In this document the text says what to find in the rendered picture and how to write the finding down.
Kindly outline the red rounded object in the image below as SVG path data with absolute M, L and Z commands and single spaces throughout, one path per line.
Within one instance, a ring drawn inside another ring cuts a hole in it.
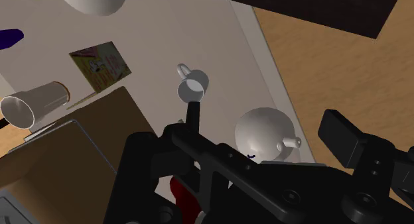
M 175 203 L 182 212 L 183 224 L 194 224 L 201 212 L 197 199 L 175 177 L 170 180 L 170 188 Z

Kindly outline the brown cardboard box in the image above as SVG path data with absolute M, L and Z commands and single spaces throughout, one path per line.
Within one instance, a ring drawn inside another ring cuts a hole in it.
M 102 224 L 126 138 L 153 129 L 125 87 L 0 158 L 0 190 L 40 224 Z

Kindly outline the dark blue object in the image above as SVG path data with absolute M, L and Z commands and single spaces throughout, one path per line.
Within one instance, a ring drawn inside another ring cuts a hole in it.
M 24 38 L 24 33 L 19 29 L 0 30 L 0 50 L 10 48 Z

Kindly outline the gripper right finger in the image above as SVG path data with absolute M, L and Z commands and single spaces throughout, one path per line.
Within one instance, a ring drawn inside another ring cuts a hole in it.
M 414 146 L 407 152 L 362 132 L 334 109 L 324 111 L 318 137 L 353 174 L 342 212 L 355 224 L 414 224 Z

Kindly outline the large white bowl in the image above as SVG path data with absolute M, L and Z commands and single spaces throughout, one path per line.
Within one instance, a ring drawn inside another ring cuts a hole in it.
M 109 16 L 117 12 L 125 0 L 64 0 L 75 10 L 96 16 Z

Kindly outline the small white mug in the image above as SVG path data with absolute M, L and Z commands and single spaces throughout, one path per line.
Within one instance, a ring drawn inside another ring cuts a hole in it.
M 200 102 L 209 85 L 206 73 L 202 70 L 191 70 L 185 64 L 178 64 L 177 72 L 182 79 L 177 88 L 177 94 L 180 99 L 185 103 L 191 101 Z

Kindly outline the white tall cup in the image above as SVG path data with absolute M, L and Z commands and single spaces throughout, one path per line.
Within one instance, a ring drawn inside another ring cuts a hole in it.
M 18 129 L 30 129 L 69 100 L 70 92 L 65 85 L 50 82 L 4 97 L 0 101 L 0 112 L 8 124 Z

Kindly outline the thin wooden stick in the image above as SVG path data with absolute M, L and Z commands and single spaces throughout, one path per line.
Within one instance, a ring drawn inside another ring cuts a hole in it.
M 77 105 L 79 105 L 79 104 L 81 104 L 81 103 L 85 102 L 86 100 L 88 100 L 88 99 L 92 98 L 92 97 L 93 97 L 93 96 L 95 96 L 95 95 L 97 95 L 97 93 L 96 93 L 96 92 L 93 92 L 92 94 L 90 94 L 90 95 L 86 96 L 85 98 L 83 98 L 83 99 L 81 99 L 81 100 L 79 100 L 79 101 L 75 102 L 75 103 L 74 103 L 74 104 L 72 104 L 71 106 L 67 107 L 67 108 L 66 108 L 66 110 L 69 110 L 69 109 L 71 109 L 71 108 L 73 108 L 73 107 L 75 107 L 75 106 L 77 106 Z

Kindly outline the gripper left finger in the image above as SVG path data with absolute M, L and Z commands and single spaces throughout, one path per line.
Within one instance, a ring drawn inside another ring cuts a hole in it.
M 226 144 L 199 134 L 200 104 L 188 104 L 185 123 L 127 137 L 103 224 L 184 224 L 184 209 L 155 193 L 174 176 L 206 214 L 202 224 L 303 224 L 296 190 L 265 181 L 257 165 Z

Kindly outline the white round pot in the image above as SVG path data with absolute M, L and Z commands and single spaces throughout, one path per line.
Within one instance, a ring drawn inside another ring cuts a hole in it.
M 235 140 L 238 151 L 258 164 L 284 161 L 302 143 L 291 119 L 270 107 L 245 113 L 236 124 Z

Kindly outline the grey flat slab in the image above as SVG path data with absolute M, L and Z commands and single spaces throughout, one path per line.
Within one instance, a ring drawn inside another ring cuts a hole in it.
M 0 190 L 0 224 L 40 224 L 6 189 Z

